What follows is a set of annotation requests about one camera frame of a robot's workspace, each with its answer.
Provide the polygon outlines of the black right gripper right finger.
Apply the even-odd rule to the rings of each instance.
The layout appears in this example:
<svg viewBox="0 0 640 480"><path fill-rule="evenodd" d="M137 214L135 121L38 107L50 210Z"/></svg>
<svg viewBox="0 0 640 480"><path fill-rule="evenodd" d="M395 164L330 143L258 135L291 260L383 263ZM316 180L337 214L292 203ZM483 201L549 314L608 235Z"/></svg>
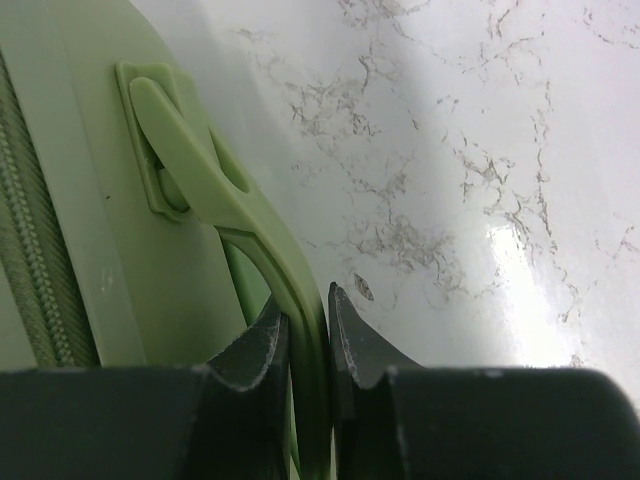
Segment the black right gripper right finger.
<svg viewBox="0 0 640 480"><path fill-rule="evenodd" d="M635 479L639 421L606 375L423 367L328 295L341 479Z"/></svg>

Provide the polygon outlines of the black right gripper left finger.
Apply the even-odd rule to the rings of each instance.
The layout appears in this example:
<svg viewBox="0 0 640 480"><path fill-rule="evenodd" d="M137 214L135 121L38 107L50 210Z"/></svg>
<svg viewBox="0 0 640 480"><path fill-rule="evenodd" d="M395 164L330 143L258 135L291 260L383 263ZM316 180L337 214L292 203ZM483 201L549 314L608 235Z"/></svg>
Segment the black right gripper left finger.
<svg viewBox="0 0 640 480"><path fill-rule="evenodd" d="M194 366L1 377L5 479L286 479L289 320L256 322Z"/></svg>

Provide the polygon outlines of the green hard-shell suitcase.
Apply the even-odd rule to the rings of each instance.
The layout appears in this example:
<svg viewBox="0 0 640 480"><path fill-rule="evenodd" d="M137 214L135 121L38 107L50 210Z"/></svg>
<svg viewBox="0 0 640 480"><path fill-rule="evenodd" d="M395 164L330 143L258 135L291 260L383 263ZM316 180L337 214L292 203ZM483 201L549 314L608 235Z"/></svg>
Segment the green hard-shell suitcase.
<svg viewBox="0 0 640 480"><path fill-rule="evenodd" d="M290 475L331 475L329 346L305 256L128 1L1 5L1 377L194 366L273 301Z"/></svg>

